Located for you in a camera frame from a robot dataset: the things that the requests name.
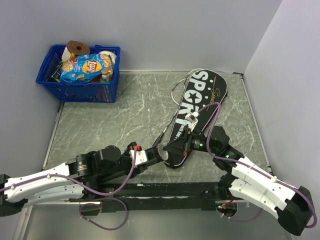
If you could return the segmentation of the black shuttlecock tube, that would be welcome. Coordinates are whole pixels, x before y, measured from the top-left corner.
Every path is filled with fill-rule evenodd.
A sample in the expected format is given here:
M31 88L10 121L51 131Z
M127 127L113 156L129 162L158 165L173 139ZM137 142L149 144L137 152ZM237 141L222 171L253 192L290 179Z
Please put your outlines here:
M162 160L158 154L158 149L157 149L157 145L153 146L149 149L146 149L146 154L147 154L147 158L148 158L148 162L145 164L146 167L155 165L157 163L161 163L164 160Z

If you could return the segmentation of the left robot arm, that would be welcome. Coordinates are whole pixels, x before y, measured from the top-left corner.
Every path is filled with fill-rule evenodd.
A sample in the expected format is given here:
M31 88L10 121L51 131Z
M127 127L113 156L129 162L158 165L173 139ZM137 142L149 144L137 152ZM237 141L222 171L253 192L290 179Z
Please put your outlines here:
M24 207L61 199L93 201L98 196L112 196L102 192L100 184L107 177L112 179L140 172L149 162L148 154L135 142L124 152L114 145L98 151L80 154L51 169L23 177L0 176L0 215L15 215Z

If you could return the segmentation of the clear plastic tube lid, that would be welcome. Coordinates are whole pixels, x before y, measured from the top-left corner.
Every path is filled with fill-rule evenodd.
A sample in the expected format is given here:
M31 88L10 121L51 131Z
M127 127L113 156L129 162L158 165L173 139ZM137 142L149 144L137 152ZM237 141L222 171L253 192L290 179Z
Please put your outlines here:
M158 155L160 156L160 158L163 160L163 161L167 161L169 159L169 153L164 150L164 144L163 143L159 143L157 145L157 151L158 151Z

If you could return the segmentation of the blue plastic basket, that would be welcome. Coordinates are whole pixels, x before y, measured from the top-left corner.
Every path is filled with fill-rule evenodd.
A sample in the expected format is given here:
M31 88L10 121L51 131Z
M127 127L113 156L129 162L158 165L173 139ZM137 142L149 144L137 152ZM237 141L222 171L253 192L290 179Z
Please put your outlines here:
M65 47L65 44L51 46L40 66L36 83L47 88L61 102L114 103L120 78L121 48L105 45L89 47L93 54L109 51L116 55L112 80L109 82L48 81L61 62Z

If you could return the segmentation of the black racket cover bag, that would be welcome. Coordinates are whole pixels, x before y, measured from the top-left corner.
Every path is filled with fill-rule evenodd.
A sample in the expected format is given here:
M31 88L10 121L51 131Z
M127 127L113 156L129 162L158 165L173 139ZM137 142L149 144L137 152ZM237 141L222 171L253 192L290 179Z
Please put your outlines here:
M204 134L212 119L217 118L216 114L220 111L219 108L227 95L227 91L227 81L219 73L207 69L194 73L178 105L177 115L174 118L167 144L180 137L184 128L189 130L189 133ZM185 119L185 116L193 112L199 113L198 123L194 130L190 132L190 123ZM167 167L177 169L183 165L190 153L183 156L168 152L168 160L164 163Z

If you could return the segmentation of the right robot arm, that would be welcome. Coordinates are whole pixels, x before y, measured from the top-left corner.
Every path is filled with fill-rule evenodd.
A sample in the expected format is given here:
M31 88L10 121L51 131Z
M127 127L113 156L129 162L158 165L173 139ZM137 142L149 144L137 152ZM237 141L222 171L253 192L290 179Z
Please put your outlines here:
M300 236L304 229L317 224L317 215L310 191L296 188L255 165L247 156L229 144L230 138L221 126L208 135L191 133L187 127L182 135L163 149L171 155L192 151L208 152L215 165L225 171L218 182L223 199L246 200L275 217L287 232Z

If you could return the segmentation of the badminton racket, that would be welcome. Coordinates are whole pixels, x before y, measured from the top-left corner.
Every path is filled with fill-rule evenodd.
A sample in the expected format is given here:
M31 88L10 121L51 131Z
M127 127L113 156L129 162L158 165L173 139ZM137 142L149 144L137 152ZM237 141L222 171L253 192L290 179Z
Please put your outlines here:
M175 84L175 86L173 87L173 89L171 90L171 99L173 100L173 102L176 105L179 105L182 97L184 95L185 89L191 79L191 76L198 72L203 70L202 68L196 68L191 70L185 78L181 79L178 83ZM166 133L166 131L168 130L169 126L171 125L171 123L173 122L173 120L175 119L176 115L177 115L178 111L176 110L175 113L173 114L173 116L171 117L170 121L167 121L167 125L165 126L164 130L162 131L162 133L156 138L156 140L154 141L154 143L152 144L152 146L156 146L159 143L162 142L163 137Z

